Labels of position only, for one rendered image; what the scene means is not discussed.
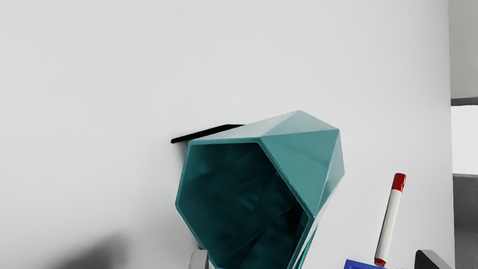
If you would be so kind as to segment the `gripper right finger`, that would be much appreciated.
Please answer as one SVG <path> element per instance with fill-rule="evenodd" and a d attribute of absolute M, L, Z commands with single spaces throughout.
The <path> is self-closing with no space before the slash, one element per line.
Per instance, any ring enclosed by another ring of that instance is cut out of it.
<path fill-rule="evenodd" d="M 448 262 L 430 249 L 417 250 L 415 269 L 454 269 Z"/>

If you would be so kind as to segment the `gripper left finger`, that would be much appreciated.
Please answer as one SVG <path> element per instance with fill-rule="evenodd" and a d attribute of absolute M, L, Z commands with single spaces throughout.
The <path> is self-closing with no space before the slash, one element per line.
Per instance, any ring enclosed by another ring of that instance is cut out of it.
<path fill-rule="evenodd" d="M 209 252 L 205 249 L 196 249 L 192 252 L 189 269 L 209 269 Z"/>

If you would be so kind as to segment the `teal faceted mug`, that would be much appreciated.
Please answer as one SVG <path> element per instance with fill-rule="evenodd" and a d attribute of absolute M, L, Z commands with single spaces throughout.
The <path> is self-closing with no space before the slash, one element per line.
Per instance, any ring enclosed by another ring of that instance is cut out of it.
<path fill-rule="evenodd" d="M 216 269 L 301 269 L 343 176 L 339 129 L 289 112 L 190 140 L 176 208 Z"/>

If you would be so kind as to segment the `white marker with red cap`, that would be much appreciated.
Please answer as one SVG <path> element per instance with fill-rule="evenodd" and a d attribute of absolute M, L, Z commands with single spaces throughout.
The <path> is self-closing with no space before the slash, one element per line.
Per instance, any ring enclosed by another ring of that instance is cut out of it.
<path fill-rule="evenodd" d="M 384 221 L 381 227 L 381 233 L 375 252 L 374 264 L 377 267 L 385 267 L 388 260 L 389 248 L 391 245 L 391 239 L 397 212 L 399 209 L 399 203 L 401 195 L 405 185 L 406 175 L 402 173 L 396 173 L 394 175 L 391 192 L 388 199 L 388 204 L 384 216 Z"/>

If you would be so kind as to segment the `blue rectangular block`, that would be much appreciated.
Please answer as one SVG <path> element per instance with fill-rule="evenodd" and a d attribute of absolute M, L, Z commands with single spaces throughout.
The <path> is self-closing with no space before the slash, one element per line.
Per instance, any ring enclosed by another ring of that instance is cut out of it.
<path fill-rule="evenodd" d="M 345 261 L 344 269 L 386 269 L 386 268 L 347 259 Z"/>

